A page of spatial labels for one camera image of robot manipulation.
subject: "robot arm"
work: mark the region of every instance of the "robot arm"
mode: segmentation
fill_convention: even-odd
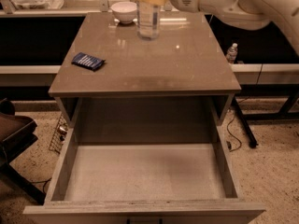
[[[178,10],[203,11],[246,30],[276,24],[299,55],[299,0],[170,0]]]

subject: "black stool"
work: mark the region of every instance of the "black stool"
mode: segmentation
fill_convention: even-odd
[[[43,204],[46,194],[22,177],[9,164],[31,146],[37,137],[33,119],[15,116],[14,105],[7,99],[0,101],[0,174],[8,177],[39,204]]]

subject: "bowl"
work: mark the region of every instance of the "bowl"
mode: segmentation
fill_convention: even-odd
[[[114,17],[123,24],[133,21],[137,15],[137,4],[133,2],[119,2],[111,6]]]

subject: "plastic bottle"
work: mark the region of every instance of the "plastic bottle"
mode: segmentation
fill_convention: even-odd
[[[138,35],[145,39],[155,39],[159,35],[160,6],[137,2]]]
[[[228,63],[234,63],[235,62],[235,57],[237,55],[237,44],[233,43],[233,45],[227,49],[226,52],[226,60]]]

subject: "floor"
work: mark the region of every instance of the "floor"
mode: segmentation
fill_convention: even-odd
[[[238,100],[245,112],[277,111],[283,100]],[[33,118],[38,140],[23,152],[12,166],[32,182],[51,178],[59,154],[52,148],[61,112],[53,101],[15,102],[17,114]],[[259,143],[251,149],[242,125],[231,108],[222,128],[231,142],[235,174],[247,202],[265,205],[266,211],[250,224],[297,224],[299,219],[299,120],[251,122]],[[49,183],[37,183],[47,191]],[[22,190],[0,176],[0,216],[2,224],[33,224],[22,214],[26,205],[36,202]]]

